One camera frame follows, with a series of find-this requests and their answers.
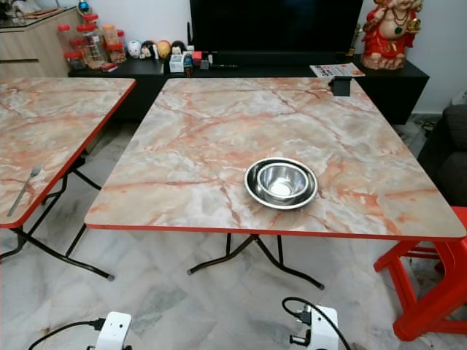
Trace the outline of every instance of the ganesha statue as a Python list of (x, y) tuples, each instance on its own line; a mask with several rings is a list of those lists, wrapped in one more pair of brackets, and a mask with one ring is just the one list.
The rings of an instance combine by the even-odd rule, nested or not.
[(406, 47), (412, 47), (420, 32), (417, 12), (423, 0), (374, 0), (378, 5), (368, 14), (363, 27), (365, 52), (362, 64), (370, 69), (401, 69), (406, 63)]

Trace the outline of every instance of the floor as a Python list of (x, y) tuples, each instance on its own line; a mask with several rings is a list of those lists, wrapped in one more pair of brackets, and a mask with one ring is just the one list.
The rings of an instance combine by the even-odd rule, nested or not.
[[(134, 130), (132, 125), (111, 127), (81, 171), (104, 183)], [(412, 139), (414, 152), (420, 140), (419, 134)], [(96, 196), (95, 190), (70, 177), (60, 205), (35, 234), (62, 252)], [(241, 239), (235, 237), (233, 244)], [(264, 239), (274, 248), (272, 237)], [(0, 244), (5, 252), (14, 247), (15, 237), (3, 230)], [(135, 350), (299, 349), (288, 344), (288, 337), (304, 328), (280, 305), (287, 296), (299, 296), (335, 308), (354, 350), (467, 349), (465, 336), (427, 334), (411, 343), (394, 336), (392, 323), (401, 307), (387, 271), (375, 273), (372, 268), (393, 244), (284, 238), (285, 262), (324, 283), (324, 291), (272, 267), (253, 245), (232, 262), (187, 275), (196, 263), (224, 252), (223, 234), (88, 230), (72, 257), (114, 273), (112, 282), (26, 245), (1, 264), (0, 348), (27, 349), (61, 325), (121, 311), (133, 317), (127, 344)], [(410, 269), (410, 262), (404, 263)], [(419, 292), (436, 272), (420, 261), (412, 266), (424, 276), (417, 280), (411, 273)], [(91, 327), (75, 327), (36, 349), (83, 350), (95, 344), (97, 336)]]

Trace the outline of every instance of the white wall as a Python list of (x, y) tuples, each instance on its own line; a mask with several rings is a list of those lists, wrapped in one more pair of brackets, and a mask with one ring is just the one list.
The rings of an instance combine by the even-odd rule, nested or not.
[[(54, 0), (37, 0), (55, 6)], [(126, 39), (186, 41), (190, 20), (189, 0), (88, 0), (102, 23), (114, 23), (125, 30)], [(59, 0), (62, 5), (75, 0)], [(374, 8), (364, 0), (360, 23)], [(467, 88), (467, 0), (425, 0), (420, 13), (422, 32), (409, 50), (411, 62), (431, 76), (416, 112), (439, 113), (462, 88)], [(358, 44), (358, 52), (363, 45)]]

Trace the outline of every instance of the tv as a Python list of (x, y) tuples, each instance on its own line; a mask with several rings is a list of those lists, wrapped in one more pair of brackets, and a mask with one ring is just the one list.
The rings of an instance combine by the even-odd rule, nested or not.
[(350, 49), (363, 0), (190, 0), (197, 50)]

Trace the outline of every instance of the red plastic chair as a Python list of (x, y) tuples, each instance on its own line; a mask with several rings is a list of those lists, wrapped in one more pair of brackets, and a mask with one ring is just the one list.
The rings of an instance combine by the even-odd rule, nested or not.
[[(467, 208), (453, 207), (467, 227)], [(419, 241), (404, 241), (374, 264), (376, 272), (389, 268), (404, 313), (394, 323), (394, 333), (403, 341), (413, 341), (426, 332), (467, 334), (467, 322), (446, 320), (467, 303), (467, 238), (458, 242), (433, 242), (435, 248), (417, 247)], [(417, 300), (401, 257), (440, 259), (444, 279)]]

